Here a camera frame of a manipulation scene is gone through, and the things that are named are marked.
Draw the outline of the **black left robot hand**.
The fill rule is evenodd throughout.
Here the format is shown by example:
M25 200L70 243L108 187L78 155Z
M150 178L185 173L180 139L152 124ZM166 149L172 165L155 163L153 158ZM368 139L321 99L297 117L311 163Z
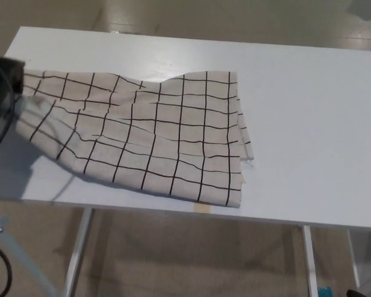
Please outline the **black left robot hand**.
M16 96L23 93L24 67L23 61L0 57L0 117L10 113Z

